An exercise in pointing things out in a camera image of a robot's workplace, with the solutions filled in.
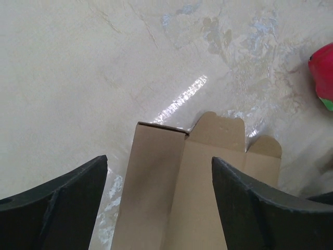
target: green object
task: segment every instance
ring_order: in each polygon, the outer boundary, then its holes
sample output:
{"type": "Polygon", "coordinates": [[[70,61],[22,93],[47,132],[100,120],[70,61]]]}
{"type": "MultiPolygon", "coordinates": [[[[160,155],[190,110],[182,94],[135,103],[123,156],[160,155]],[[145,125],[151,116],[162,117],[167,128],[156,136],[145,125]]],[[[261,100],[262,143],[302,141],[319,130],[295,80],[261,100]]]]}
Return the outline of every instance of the green object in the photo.
{"type": "Polygon", "coordinates": [[[329,111],[333,111],[333,102],[332,101],[327,100],[327,99],[322,99],[322,98],[320,98],[320,100],[322,100],[322,102],[325,104],[326,108],[329,111]]]}

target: white marble floor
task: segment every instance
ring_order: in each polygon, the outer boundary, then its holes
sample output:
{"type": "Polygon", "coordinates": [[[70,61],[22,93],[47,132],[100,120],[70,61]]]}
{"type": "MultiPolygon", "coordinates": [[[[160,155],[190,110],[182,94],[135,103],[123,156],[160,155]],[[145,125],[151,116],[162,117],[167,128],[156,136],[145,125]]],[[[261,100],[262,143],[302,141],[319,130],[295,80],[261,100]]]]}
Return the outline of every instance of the white marble floor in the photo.
{"type": "Polygon", "coordinates": [[[279,186],[333,190],[333,113],[307,60],[332,0],[2,0],[0,198],[97,155],[109,173],[91,249],[110,250],[135,125],[207,110],[283,147],[279,186]]]}

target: open cardboard box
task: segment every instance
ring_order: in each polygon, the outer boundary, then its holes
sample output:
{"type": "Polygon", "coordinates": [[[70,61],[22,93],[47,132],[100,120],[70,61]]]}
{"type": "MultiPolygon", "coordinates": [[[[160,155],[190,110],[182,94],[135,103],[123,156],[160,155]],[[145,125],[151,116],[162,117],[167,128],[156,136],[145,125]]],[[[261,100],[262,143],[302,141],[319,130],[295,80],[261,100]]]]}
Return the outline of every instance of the open cardboard box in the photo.
{"type": "Polygon", "coordinates": [[[211,159],[277,186],[281,146],[262,136],[245,152],[243,120],[205,113],[190,134],[139,122],[112,250],[227,249],[211,159]]]}

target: cardboard box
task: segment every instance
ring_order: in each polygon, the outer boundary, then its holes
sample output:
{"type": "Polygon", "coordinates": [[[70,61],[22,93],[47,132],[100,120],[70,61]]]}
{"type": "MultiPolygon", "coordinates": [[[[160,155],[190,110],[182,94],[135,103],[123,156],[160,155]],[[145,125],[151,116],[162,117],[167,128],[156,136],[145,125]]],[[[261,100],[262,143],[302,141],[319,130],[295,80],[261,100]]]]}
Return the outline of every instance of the cardboard box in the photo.
{"type": "Polygon", "coordinates": [[[280,144],[262,136],[245,152],[239,118],[207,112],[190,134],[139,122],[111,249],[227,249],[212,185],[213,156],[277,186],[280,144]]]}

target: red object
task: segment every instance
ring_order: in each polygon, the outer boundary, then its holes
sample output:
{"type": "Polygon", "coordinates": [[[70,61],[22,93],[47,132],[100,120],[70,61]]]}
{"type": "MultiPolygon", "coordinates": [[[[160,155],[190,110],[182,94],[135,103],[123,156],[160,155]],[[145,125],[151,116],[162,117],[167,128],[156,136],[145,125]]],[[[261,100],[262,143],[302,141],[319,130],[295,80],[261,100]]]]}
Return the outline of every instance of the red object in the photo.
{"type": "Polygon", "coordinates": [[[333,43],[322,47],[310,57],[309,69],[316,82],[318,97],[333,101],[333,43]]]}

